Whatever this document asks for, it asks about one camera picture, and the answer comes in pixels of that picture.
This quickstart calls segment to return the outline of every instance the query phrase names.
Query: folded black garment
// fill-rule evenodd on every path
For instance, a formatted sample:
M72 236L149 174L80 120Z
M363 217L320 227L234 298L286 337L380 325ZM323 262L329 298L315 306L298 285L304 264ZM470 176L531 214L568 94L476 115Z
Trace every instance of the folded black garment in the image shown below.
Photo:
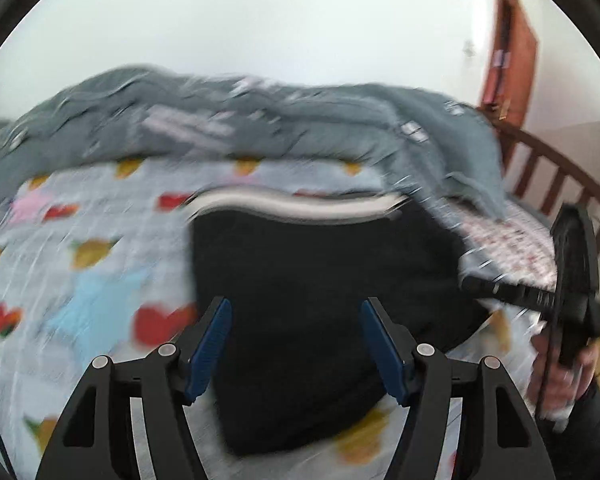
M486 320L459 290L464 243L409 200L351 224L244 210L192 222L198 304L225 296L232 330L213 384L237 455L289 450L352 426L384 395L358 308L377 296L418 342L448 351Z

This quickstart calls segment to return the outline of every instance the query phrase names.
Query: patterned bed sheet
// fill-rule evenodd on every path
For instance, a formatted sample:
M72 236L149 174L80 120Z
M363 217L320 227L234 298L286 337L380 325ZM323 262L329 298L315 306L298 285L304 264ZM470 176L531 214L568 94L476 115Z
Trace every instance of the patterned bed sheet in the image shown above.
M298 194L383 192L382 176L329 161L125 160L25 183L0 216L0 431L21 480L33 480L56 420L95 355L142 357L196 319L186 215L180 206L211 187L248 184ZM494 222L453 204L461 229L507 279L555 282L548 230L509 203ZM499 356L524 390L535 318L503 308L510 348L493 324L449 353ZM85 326L97 327L83 330ZM139 400L132 403L141 477L154 478ZM222 446L209 390L187 420L210 479L370 480L388 468L408 410L385 397L355 427L289 453L238 459ZM438 472L450 478L461 402L454 400Z

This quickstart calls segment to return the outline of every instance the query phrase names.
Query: wooden bed rail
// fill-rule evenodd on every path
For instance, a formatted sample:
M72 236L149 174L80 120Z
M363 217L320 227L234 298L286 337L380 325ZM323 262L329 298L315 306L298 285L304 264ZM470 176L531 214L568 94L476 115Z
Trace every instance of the wooden bed rail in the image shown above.
M504 167L504 173L507 173L507 170L511 164L511 159L513 158L513 154L516 150L516 146L519 143L522 143L531 149L528 159L526 160L525 167L520 175L520 179L518 180L518 183L514 189L513 194L515 196L521 199L524 198L529 184L531 183L531 178L534 175L534 171L538 166L538 162L541 157L544 157L557 166L557 171L554 179L551 182L551 185L549 186L547 194L542 201L542 205L540 206L540 211L542 214L549 216L554 210L555 203L560 196L564 181L567 177L571 177L578 184L580 184L580 186L582 186L578 203L588 206L591 199L594 199L600 204L600 184L597 183L589 173L584 171L575 162L530 133L519 129L512 124L506 123L505 121L501 121L493 117L488 112L483 110L480 111L485 115L485 117L487 117L491 124L493 124L493 127L496 129L498 134L500 149L502 150L502 165ZM598 254L600 254L600 226L596 232L596 245L598 247Z

